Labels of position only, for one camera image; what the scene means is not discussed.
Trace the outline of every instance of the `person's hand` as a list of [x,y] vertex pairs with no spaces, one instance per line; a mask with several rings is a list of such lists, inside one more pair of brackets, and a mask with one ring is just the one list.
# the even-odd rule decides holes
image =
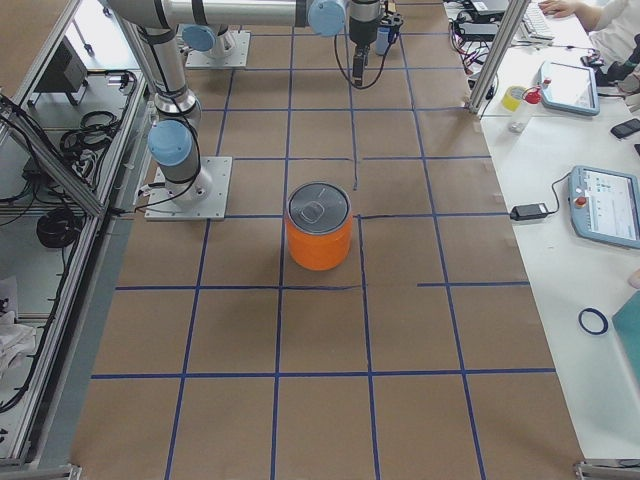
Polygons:
[[544,0],[538,3],[540,10],[545,15],[553,15],[556,18],[568,17],[576,11],[579,2],[567,0]]

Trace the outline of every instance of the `metal can top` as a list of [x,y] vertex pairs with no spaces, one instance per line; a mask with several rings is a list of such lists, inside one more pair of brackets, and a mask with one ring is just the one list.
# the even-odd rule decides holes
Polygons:
[[289,218],[300,230],[314,235],[339,229],[349,211],[347,194],[325,182],[302,185],[289,197]]

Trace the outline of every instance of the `power adapter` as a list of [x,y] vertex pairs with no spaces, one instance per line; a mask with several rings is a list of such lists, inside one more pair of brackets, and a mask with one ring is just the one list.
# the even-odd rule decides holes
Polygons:
[[546,218],[551,214],[544,203],[531,203],[529,205],[516,205],[511,209],[509,218],[516,222],[524,220],[537,220]]
[[454,29],[465,42],[491,42],[498,34],[495,23],[454,22]]

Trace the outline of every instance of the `white bottle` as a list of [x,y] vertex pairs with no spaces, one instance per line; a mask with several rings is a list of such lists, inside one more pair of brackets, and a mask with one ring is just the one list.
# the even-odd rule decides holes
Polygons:
[[533,87],[527,90],[522,97],[522,101],[516,111],[513,112],[509,119],[509,131],[513,133],[522,133],[531,117],[538,110],[538,104],[542,100],[540,95],[540,87]]

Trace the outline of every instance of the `smartphone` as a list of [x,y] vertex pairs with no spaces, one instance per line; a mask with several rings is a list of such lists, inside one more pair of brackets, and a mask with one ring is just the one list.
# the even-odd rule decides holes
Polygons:
[[580,57],[580,61],[585,67],[600,68],[604,67],[604,60],[599,56],[585,55]]
[[619,123],[611,129],[611,133],[616,138],[626,138],[638,131],[640,131],[640,119],[638,118]]

